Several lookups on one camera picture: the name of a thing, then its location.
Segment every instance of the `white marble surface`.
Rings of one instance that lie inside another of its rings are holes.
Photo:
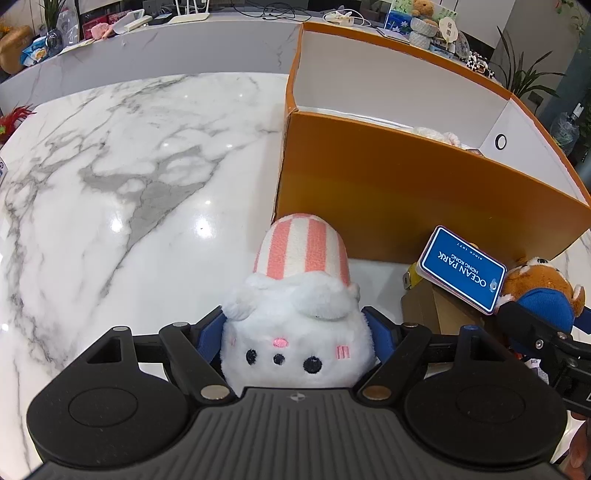
[[[104,86],[37,108],[0,151],[0,476],[39,459],[27,407],[113,325],[195,322],[252,270],[277,184],[286,75]],[[591,234],[557,266],[591,293]],[[350,261],[401,321],[405,265]]]

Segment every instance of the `blue card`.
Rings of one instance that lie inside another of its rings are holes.
[[[492,314],[506,268],[445,227],[433,232],[418,261],[422,276],[465,300],[483,313]]]

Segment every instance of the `cardboard box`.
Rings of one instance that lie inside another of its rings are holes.
[[[426,280],[402,297],[402,318],[443,335],[458,335],[463,325],[484,327],[478,310]]]
[[[511,268],[591,225],[589,193],[519,99],[432,52],[307,22],[285,115],[275,217],[322,217],[352,258],[411,264],[444,225]],[[397,125],[454,132],[484,157]]]

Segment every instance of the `teddy bear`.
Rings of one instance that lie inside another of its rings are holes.
[[[558,268],[535,257],[509,271],[496,307],[515,301],[558,330],[570,333],[585,307],[585,290],[574,288]]]
[[[432,19],[434,13],[435,6],[431,0],[414,0],[411,11],[413,17],[419,17],[424,22],[438,27],[437,22]]]

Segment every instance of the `plush toy cheek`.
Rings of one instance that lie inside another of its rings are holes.
[[[351,358],[351,355],[349,352],[349,345],[337,345],[336,359],[342,360],[343,358]]]

